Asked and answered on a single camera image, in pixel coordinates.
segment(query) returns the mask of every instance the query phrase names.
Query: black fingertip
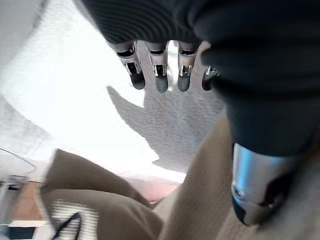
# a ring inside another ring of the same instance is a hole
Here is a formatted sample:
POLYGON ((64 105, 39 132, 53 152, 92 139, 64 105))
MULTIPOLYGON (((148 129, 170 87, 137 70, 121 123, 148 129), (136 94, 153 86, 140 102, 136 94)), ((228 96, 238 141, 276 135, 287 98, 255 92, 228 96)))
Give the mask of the black fingertip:
POLYGON ((155 87, 159 93, 163 94, 168 90, 168 77, 167 76, 156 76, 155 87))
POLYGON ((189 89, 190 86, 190 77, 188 76, 180 76, 178 77, 178 89, 181 92, 185 92, 189 89))
POLYGON ((132 75, 130 75, 130 78, 135 89, 141 90, 146 86, 143 72, 140 72, 139 74, 133 73, 132 75))

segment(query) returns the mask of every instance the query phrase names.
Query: beige pants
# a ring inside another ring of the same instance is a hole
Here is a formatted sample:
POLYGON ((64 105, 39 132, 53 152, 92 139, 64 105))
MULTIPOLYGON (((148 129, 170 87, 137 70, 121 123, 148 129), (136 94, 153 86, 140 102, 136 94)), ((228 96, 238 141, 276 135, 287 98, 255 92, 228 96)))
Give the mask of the beige pants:
MULTIPOLYGON (((184 183, 155 209, 126 181, 58 150, 40 198, 52 226, 82 215, 80 239, 319 240, 320 152, 294 179, 285 204, 259 226, 246 227, 232 209, 232 141, 223 117, 203 141, 184 183)), ((69 227, 62 239, 74 239, 69 227)))

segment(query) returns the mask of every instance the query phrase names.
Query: beige fabric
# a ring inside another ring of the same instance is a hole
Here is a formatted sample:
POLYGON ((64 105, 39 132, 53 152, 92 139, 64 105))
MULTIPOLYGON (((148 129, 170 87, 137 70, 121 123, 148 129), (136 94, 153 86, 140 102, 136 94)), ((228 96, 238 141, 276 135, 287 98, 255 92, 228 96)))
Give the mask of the beige fabric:
MULTIPOLYGON (((165 212, 161 215, 162 219, 166 220, 163 227, 158 215, 152 212, 142 197, 123 180, 101 169, 96 172, 85 173, 86 171, 83 170, 77 173, 79 169, 87 168, 86 161, 82 159, 79 162, 77 159, 80 157, 69 153, 63 154, 60 151, 57 152, 55 162, 58 161, 60 164, 54 163, 49 171, 47 181, 41 189, 42 202, 49 216, 53 214, 52 203, 57 199, 69 204, 81 203, 92 208, 98 213, 100 227, 96 231, 99 240, 320 239, 320 161, 318 160, 320 151, 318 148, 315 148, 312 157, 303 161, 294 179, 288 200, 282 208, 265 223, 253 227, 242 225, 232 209, 230 190, 232 141, 225 118, 221 119, 203 141, 185 182, 179 187, 178 192, 156 207, 155 212, 165 212), (66 159, 58 160, 66 157, 63 154, 72 156, 74 165, 78 166, 76 170, 65 168, 63 163, 66 159), (53 170, 59 171, 62 168, 65 168, 63 175, 56 174, 56 178, 50 177, 53 170), (73 181, 71 185, 66 182, 75 178, 77 181, 73 181), (84 185, 87 181, 90 182, 88 184, 90 188, 86 189, 94 188, 94 193, 92 190, 85 190, 84 185)), ((57 222, 52 224, 55 227, 58 226, 57 222)))

